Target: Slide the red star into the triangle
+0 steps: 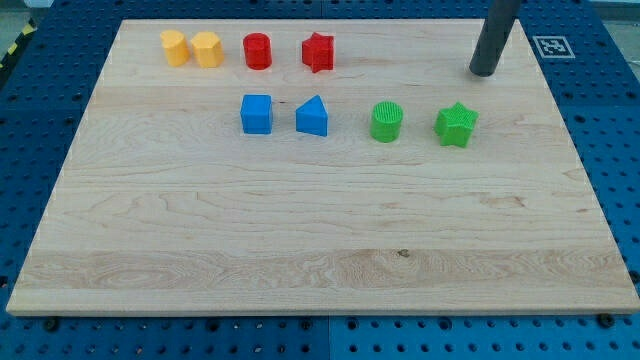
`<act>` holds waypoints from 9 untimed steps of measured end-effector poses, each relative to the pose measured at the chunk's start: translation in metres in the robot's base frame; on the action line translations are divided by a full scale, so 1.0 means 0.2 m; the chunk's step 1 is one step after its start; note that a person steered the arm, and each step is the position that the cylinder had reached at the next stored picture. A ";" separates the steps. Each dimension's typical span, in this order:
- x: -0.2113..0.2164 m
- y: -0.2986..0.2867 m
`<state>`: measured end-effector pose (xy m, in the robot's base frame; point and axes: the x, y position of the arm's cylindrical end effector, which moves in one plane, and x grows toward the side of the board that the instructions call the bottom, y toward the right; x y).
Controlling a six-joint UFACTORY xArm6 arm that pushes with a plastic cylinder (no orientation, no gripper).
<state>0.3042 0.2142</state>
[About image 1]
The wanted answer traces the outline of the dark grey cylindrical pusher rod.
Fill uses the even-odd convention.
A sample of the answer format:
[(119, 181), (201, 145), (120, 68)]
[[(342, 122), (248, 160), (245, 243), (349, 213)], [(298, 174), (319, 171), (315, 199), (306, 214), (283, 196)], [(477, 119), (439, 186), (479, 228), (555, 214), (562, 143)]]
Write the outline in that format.
[(521, 0), (492, 2), (469, 64), (473, 74), (480, 77), (494, 74), (521, 4)]

